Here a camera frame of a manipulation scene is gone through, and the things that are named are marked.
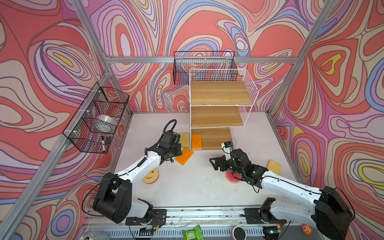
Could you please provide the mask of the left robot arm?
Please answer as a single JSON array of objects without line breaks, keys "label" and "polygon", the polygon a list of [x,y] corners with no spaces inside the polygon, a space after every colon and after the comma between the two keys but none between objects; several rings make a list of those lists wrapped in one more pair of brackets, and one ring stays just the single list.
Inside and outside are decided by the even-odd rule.
[{"label": "left robot arm", "polygon": [[182,155],[180,135],[166,131],[153,146],[146,148],[144,156],[133,165],[116,174],[107,173],[102,178],[92,209],[116,224],[126,218],[152,217],[152,205],[145,200],[133,199],[133,185],[140,182],[163,162]]}]

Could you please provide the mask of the white wire wooden shelf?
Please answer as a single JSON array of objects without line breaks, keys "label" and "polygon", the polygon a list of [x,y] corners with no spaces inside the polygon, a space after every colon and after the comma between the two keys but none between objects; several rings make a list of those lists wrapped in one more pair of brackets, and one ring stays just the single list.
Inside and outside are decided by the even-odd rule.
[{"label": "white wire wooden shelf", "polygon": [[191,69],[189,88],[190,139],[202,135],[202,150],[236,145],[259,95],[249,71]]}]

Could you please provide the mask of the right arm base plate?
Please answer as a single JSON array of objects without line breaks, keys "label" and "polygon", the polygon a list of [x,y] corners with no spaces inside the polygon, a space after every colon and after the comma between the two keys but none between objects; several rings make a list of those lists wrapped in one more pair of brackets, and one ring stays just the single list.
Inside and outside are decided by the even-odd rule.
[{"label": "right arm base plate", "polygon": [[245,208],[242,217],[246,218],[247,224],[278,224],[284,225],[286,220],[278,220],[269,211],[262,211],[260,208]]}]

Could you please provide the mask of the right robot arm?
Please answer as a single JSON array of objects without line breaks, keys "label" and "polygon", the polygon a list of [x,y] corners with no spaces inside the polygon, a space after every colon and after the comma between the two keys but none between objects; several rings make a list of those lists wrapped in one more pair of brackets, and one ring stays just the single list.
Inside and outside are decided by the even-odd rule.
[{"label": "right robot arm", "polygon": [[265,224],[292,221],[316,228],[330,240],[347,237],[354,213],[347,206],[337,189],[309,187],[281,177],[266,167],[251,163],[241,149],[224,148],[224,155],[209,161],[214,170],[236,174],[237,179],[253,187],[280,194],[292,204],[267,198],[252,219]]}]

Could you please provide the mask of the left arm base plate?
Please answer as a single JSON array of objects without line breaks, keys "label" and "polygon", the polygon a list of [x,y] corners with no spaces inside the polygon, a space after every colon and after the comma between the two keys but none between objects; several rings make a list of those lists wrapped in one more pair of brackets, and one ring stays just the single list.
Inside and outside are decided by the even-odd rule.
[{"label": "left arm base plate", "polygon": [[143,218],[131,217],[126,219],[126,226],[152,226],[161,227],[166,223],[167,210],[150,210]]}]

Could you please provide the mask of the yellow sponge green back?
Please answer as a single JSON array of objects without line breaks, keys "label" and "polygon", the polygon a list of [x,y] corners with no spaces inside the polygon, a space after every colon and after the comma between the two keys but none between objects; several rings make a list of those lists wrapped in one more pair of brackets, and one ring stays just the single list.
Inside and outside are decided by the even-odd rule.
[{"label": "yellow sponge green back", "polygon": [[190,147],[190,133],[180,133],[180,144],[182,148]]}]

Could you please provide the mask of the orange sponge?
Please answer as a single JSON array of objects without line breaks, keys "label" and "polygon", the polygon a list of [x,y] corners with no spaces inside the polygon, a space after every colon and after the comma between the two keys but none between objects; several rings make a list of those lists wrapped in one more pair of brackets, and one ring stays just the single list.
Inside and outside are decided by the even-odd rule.
[{"label": "orange sponge", "polygon": [[192,147],[192,150],[202,150],[203,149],[202,135],[192,134],[191,147]]},{"label": "orange sponge", "polygon": [[194,155],[194,152],[189,148],[184,148],[182,155],[175,158],[175,161],[180,165],[184,166],[187,161]]}]

